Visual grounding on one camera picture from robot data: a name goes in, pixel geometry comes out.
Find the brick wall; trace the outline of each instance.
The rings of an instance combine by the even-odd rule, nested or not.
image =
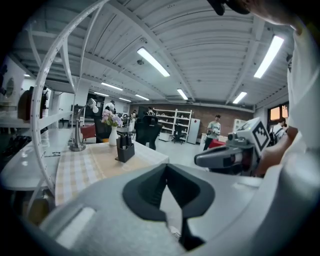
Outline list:
[[[228,133],[231,133],[234,127],[234,120],[250,120],[254,118],[253,113],[226,109],[226,108],[217,108],[217,107],[207,107],[207,106],[194,106],[194,105],[173,105],[173,104],[151,104],[150,107],[160,110],[175,110],[180,111],[190,111],[194,113],[193,118],[200,119],[200,129],[198,137],[201,137],[202,133],[207,132],[208,124],[215,119],[216,115],[221,115],[220,124],[221,124],[221,135],[227,136]],[[132,104],[130,105],[130,113],[133,110],[139,111],[139,105]]]

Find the pen holder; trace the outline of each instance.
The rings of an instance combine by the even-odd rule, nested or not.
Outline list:
[[[115,160],[123,163],[127,162],[135,155],[135,145],[132,143],[127,149],[122,149],[120,148],[120,138],[116,140],[116,150],[118,152],[118,157],[116,157]]]

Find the ceiling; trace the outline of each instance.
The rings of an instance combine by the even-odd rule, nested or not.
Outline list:
[[[93,2],[48,1],[30,18],[41,60],[54,36]],[[79,76],[82,46],[94,15],[85,18],[68,37],[70,70],[75,77]],[[262,106],[288,94],[286,58],[294,49],[292,33],[289,27],[274,26],[228,8],[224,16],[218,16],[206,0],[111,0],[102,7],[90,33],[82,78],[91,81],[91,91],[132,102],[141,101],[135,94],[167,102],[168,97],[178,97],[177,89],[182,89],[196,103],[232,106],[243,91],[247,96],[240,105]],[[263,77],[254,78],[274,35],[281,36],[284,43]],[[141,47],[169,72],[169,77],[146,60],[143,65],[137,63],[142,60],[137,53]],[[37,75],[39,66],[27,31],[18,35],[12,54]],[[68,82],[62,63],[53,63],[47,83],[50,80]]]

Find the window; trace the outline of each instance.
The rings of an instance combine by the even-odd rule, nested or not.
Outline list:
[[[280,118],[280,107],[275,107],[270,110],[270,120],[278,120]]]
[[[288,115],[288,108],[286,105],[282,105],[282,117],[283,118],[287,118],[289,115]]]

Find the desk lamp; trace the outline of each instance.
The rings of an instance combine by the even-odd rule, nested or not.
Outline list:
[[[93,113],[98,113],[99,111],[99,109],[96,106],[95,100],[91,98],[89,99],[88,103],[83,108],[81,108],[81,110],[78,112],[78,115],[76,116],[74,143],[70,146],[71,151],[82,151],[86,148],[86,145],[83,145],[82,143],[80,143],[80,135],[79,135],[80,114],[82,110],[85,109],[86,106],[89,106],[90,108],[92,108]]]

